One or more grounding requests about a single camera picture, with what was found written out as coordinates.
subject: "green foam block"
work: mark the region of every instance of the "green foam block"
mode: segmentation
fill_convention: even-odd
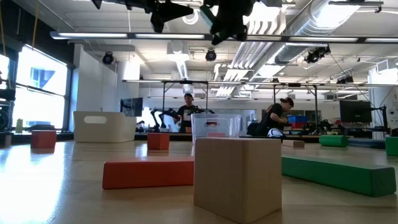
[[[319,137],[322,146],[347,147],[347,136],[323,135]]]
[[[398,156],[398,137],[386,137],[387,156]]]
[[[282,175],[371,197],[396,191],[393,167],[283,155]]]

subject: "man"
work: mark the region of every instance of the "man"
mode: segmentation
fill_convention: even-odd
[[[186,133],[185,128],[191,128],[191,111],[195,110],[195,106],[192,104],[193,96],[191,93],[186,93],[184,96],[185,105],[178,109],[177,114],[180,117],[181,127],[180,133]]]
[[[268,131],[272,128],[281,129],[280,127],[287,123],[286,118],[280,118],[283,112],[288,112],[294,106],[291,98],[280,99],[280,103],[272,105],[268,108],[267,113],[261,119],[256,129],[256,136],[267,136]]]

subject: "transparent plastic bin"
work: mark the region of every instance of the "transparent plastic bin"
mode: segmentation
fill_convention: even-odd
[[[192,142],[199,137],[238,138],[241,120],[238,114],[191,114]]]

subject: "wooden floor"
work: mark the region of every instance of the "wooden floor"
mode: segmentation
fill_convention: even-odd
[[[394,166],[384,150],[307,144],[284,154]],[[0,223],[233,223],[193,206],[193,187],[107,190],[103,163],[112,157],[186,156],[190,142],[171,142],[170,152],[148,151],[146,142],[75,144],[55,151],[29,146],[0,149]],[[397,195],[371,198],[301,180],[283,179],[283,209],[259,223],[398,223]]]

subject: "black t-shirt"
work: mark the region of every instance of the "black t-shirt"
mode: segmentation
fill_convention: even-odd
[[[181,127],[180,133],[185,133],[186,127],[192,127],[191,125],[191,115],[188,115],[191,110],[194,110],[195,106],[184,105],[178,109],[177,114],[181,116]]]
[[[275,113],[280,117],[283,113],[282,105],[276,103],[272,105],[272,108],[266,113],[262,119],[260,124],[256,129],[256,136],[267,136],[268,130],[271,128],[278,128],[280,129],[280,124],[273,119],[271,119],[271,114]]]

